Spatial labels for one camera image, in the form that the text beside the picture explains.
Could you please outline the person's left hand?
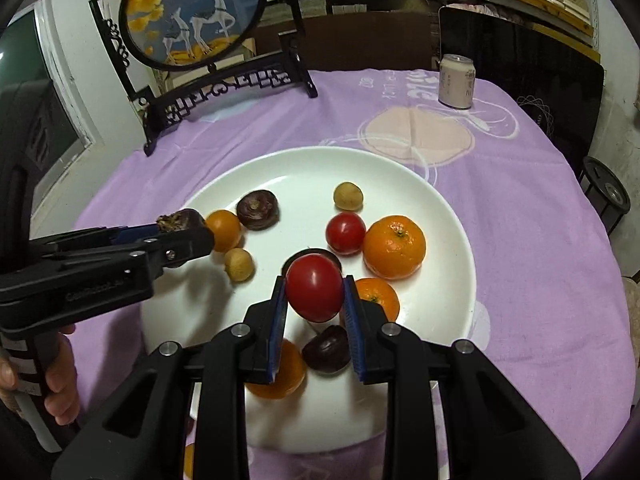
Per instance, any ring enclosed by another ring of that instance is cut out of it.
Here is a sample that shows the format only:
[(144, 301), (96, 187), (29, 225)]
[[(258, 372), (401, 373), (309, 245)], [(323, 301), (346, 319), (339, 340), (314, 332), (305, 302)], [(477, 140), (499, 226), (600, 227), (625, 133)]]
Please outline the person's left hand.
[[(60, 329), (58, 356), (47, 369), (46, 383), (50, 394), (44, 400), (47, 412), (55, 418), (58, 426), (71, 424), (80, 412), (77, 390), (77, 370), (73, 348), (68, 336), (75, 333), (76, 325)], [(17, 371), (4, 356), (1, 358), (1, 401), (11, 411), (21, 415), (13, 391), (17, 388)]]

